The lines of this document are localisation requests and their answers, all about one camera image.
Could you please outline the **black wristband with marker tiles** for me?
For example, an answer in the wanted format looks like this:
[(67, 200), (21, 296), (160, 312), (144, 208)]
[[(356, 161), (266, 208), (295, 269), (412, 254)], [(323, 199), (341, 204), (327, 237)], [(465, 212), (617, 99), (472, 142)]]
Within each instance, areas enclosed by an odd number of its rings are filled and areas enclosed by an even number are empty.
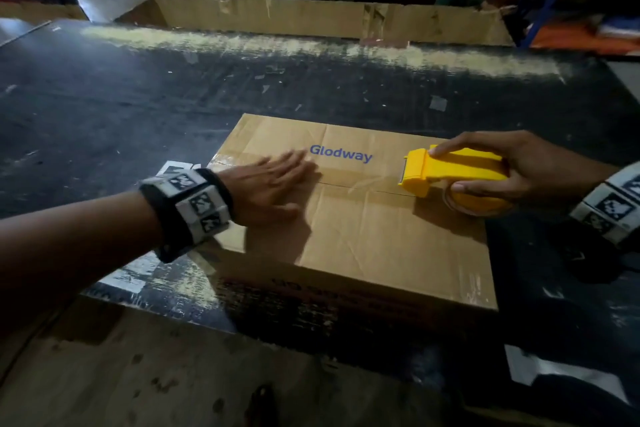
[(617, 248), (640, 252), (640, 161), (600, 183), (570, 217)]
[(152, 207), (163, 232), (157, 258), (170, 263), (228, 229), (234, 201), (227, 186), (210, 169), (188, 169), (148, 178), (139, 190)]

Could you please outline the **yellow tape dispenser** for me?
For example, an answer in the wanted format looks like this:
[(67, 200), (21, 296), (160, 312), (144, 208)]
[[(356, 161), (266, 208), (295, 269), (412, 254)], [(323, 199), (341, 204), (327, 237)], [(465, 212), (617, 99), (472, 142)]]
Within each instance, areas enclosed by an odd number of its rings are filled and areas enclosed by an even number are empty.
[(491, 152), (463, 148), (440, 158), (428, 149), (414, 149), (404, 157), (399, 186), (415, 197), (425, 198), (434, 187), (442, 187), (442, 199), (452, 210), (491, 218), (506, 213), (513, 205), (497, 197), (472, 196), (452, 189), (457, 181), (502, 181), (509, 177), (503, 158)]

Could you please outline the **white marker tag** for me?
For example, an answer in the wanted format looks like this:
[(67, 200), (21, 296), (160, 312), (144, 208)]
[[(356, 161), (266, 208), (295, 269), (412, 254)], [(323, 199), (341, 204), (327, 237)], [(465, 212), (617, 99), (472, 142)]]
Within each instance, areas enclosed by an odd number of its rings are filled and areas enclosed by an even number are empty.
[(161, 169), (158, 172), (156, 172), (156, 177), (161, 177), (167, 174), (180, 173), (190, 169), (199, 169), (201, 167), (202, 165), (199, 163), (193, 164), (190, 162), (179, 162), (174, 160), (168, 160), (162, 165)]

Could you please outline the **person's left hand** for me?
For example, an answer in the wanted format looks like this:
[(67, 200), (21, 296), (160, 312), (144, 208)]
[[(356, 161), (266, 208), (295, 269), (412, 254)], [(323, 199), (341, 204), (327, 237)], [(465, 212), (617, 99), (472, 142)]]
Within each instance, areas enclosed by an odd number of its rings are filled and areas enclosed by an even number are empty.
[(273, 181), (273, 164), (271, 171), (250, 171), (251, 165), (233, 166), (216, 173), (232, 198), (232, 220), (243, 227), (262, 226), (256, 225), (257, 208), (260, 205), (299, 204), (289, 200), (290, 194), (317, 171), (317, 164), (308, 160), (308, 174), (303, 180)]

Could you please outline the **large open cardboard box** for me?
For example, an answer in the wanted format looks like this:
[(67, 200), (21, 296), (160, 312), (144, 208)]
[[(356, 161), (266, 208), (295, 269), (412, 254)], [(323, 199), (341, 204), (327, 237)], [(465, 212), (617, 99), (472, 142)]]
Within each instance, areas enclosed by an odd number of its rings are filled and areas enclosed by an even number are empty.
[(195, 31), (513, 47), (499, 12), (318, 0), (146, 0), (116, 23)]

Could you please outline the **person's left forearm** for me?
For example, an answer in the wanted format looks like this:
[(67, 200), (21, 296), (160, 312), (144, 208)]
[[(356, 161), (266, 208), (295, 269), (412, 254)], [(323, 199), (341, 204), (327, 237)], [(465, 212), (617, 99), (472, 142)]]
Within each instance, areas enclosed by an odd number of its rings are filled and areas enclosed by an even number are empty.
[(0, 220), (0, 339), (163, 243), (137, 190)]

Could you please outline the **brown cardboard box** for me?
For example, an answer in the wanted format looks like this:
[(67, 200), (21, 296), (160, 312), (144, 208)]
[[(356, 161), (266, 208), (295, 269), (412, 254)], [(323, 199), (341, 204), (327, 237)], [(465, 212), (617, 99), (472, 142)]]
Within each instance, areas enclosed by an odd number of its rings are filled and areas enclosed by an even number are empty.
[(441, 139), (244, 114), (209, 168), (306, 149), (319, 176), (290, 194), (291, 221), (238, 225), (192, 257), (222, 281), (462, 334), (489, 326), (498, 303), (484, 222), (451, 210), (442, 185), (425, 199), (399, 186), (404, 156)]

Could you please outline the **person's right hand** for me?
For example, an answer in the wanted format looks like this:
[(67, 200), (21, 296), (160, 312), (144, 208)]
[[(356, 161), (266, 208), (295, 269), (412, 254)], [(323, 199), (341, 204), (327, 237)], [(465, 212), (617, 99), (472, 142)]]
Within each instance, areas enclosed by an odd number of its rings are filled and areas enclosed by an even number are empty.
[(429, 153), (440, 158), (470, 148), (501, 156), (508, 164), (511, 203), (563, 206), (579, 203), (600, 183), (621, 170), (548, 142), (526, 130), (466, 131)]

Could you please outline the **white paper sheet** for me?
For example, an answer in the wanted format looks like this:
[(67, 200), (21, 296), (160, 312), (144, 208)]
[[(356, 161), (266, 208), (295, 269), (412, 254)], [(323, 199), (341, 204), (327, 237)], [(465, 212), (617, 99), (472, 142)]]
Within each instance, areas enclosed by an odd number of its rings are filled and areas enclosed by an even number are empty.
[(588, 383), (629, 405), (622, 383), (612, 373), (582, 366), (545, 360), (519, 347), (505, 344), (504, 350), (512, 381), (532, 386), (539, 376), (562, 376)]

